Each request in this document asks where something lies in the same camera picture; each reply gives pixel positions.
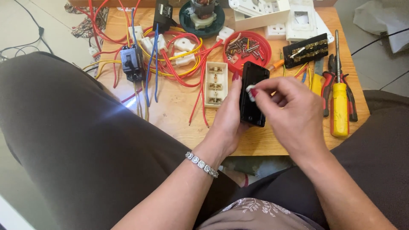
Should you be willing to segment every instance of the pliers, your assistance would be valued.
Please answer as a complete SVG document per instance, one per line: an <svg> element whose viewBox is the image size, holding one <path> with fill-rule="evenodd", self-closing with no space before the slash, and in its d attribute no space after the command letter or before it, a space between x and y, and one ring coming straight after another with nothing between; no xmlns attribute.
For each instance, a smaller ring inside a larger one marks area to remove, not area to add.
<svg viewBox="0 0 409 230"><path fill-rule="evenodd" d="M336 72L337 72L337 66L335 64L335 58L333 54L329 56L328 59L328 71L323 72L323 77L325 77L325 83L322 87L321 90L321 97L324 99L324 117L328 117L330 114L329 108L328 108L328 101L329 101L329 96L330 92L332 89L332 85L334 84L334 80L337 77ZM348 114L349 114L349 120L351 122L357 122L358 121L358 115L355 107L355 98L354 94L352 93L351 88L349 87L348 83L346 82L346 77L349 74L343 74L342 70L340 70L341 76L340 80L341 83L346 84L346 96L348 98Z"/></svg>

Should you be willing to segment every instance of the wooden table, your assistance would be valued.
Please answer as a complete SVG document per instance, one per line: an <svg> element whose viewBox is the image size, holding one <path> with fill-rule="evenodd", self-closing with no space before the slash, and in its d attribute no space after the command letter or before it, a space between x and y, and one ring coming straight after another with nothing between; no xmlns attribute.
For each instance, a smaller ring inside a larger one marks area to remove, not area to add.
<svg viewBox="0 0 409 230"><path fill-rule="evenodd" d="M225 26L234 29L234 17L232 9L224 9L226 14ZM334 7L318 7L316 11L324 20L330 31L335 34L335 30L339 30L339 44L340 44L340 56L342 61L342 70L344 73L349 73L348 83L351 87L355 100L359 121L351 123L351 133L355 132L369 117L369 110L366 104L361 85L358 80L358 76L355 70L354 63L351 58L351 53L346 43L345 35L341 27L341 23L338 18L338 14ZM143 28L152 26L153 23L154 8L139 8L136 12L135 25L140 24ZM173 9L173 19L179 22L179 8ZM108 21L106 25L105 34L112 39L121 38L126 31L125 16L122 11L118 11L116 8L111 8ZM264 35L264 28L253 29L252 31ZM215 36L212 38L204 39L206 47L211 47L215 43ZM269 41L272 48L272 58L270 64L280 59L279 49L286 46L287 41ZM104 42L103 51L117 50L120 45ZM335 53L335 42L329 45L329 53ZM114 54L103 54L101 60L113 59ZM212 51L207 58L208 61L223 62L222 60L222 47L218 47ZM328 57L325 58L324 70L327 70ZM287 76L293 75L299 67L290 69L287 71ZM107 87L110 92L119 99L124 99L133 94L133 85L126 80L125 74L122 72L121 67L117 64L117 72L119 73L119 84L113 89L113 69L112 64L107 64L103 69L103 74L99 78L99 81ZM283 73L282 68L271 74L271 77L281 76ZM191 79L187 80L188 83L196 83L199 81L200 73L197 73ZM231 76L233 74L229 72L229 84L231 83ZM208 132L208 128L205 126L202 118L201 103L195 111L192 119L192 123L189 126L188 120L191 114L193 105L195 103L198 87L187 88L180 85L176 81L170 81L163 76L159 76L158 81L158 103L155 103L153 99L153 93L155 89L155 82L152 79L149 83L149 98L151 99L151 107L149 108L149 122L165 131L181 143L185 144L189 148L194 148L199 144ZM124 105L130 108L132 111L136 111L135 98L124 103ZM209 125L213 123L214 115L216 113L215 108L206 108L206 117ZM345 138L335 138L330 134L330 121L329 118L323 120L325 141L329 149L332 149L341 144ZM239 147L233 156L265 156L265 155L287 155L287 151L276 140L270 125L266 124L264 128L251 128L241 138Z"/></svg>

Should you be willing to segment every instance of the yellow handle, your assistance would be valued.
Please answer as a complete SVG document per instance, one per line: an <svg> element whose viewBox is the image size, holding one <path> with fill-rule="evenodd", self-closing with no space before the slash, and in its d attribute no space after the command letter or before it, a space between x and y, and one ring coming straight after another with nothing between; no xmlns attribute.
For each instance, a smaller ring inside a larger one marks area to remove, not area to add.
<svg viewBox="0 0 409 230"><path fill-rule="evenodd" d="M333 112L334 112L334 137L348 136L348 99L346 97L346 84L336 83L333 86Z"/></svg>
<svg viewBox="0 0 409 230"><path fill-rule="evenodd" d="M318 74L314 74L314 77L312 78L312 84L311 84L311 91L319 96L321 96L321 89L322 89L321 78L322 76L319 76Z"/></svg>

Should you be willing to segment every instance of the forearm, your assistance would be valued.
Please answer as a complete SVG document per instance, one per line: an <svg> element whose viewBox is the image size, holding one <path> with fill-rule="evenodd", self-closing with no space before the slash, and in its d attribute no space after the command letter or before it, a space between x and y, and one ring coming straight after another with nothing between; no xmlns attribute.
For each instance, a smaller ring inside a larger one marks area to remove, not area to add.
<svg viewBox="0 0 409 230"><path fill-rule="evenodd" d="M217 169L222 159L201 143L192 153ZM113 230L192 229L213 177L189 160L176 170L146 199L122 218Z"/></svg>
<svg viewBox="0 0 409 230"><path fill-rule="evenodd" d="M314 184L331 229L396 229L327 149L299 164Z"/></svg>

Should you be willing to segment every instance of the hand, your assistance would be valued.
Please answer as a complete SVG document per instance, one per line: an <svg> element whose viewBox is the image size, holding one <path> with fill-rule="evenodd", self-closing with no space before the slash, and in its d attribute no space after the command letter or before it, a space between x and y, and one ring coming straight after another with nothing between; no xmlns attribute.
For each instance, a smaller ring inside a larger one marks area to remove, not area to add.
<svg viewBox="0 0 409 230"><path fill-rule="evenodd" d="M322 99L306 85L294 77L276 77L259 82L251 93L277 140L296 163L312 154L328 152L322 129Z"/></svg>
<svg viewBox="0 0 409 230"><path fill-rule="evenodd" d="M231 89L217 110L213 125L203 142L220 148L222 158L232 154L238 146L241 135L249 128L240 123L241 78L238 72L233 74Z"/></svg>

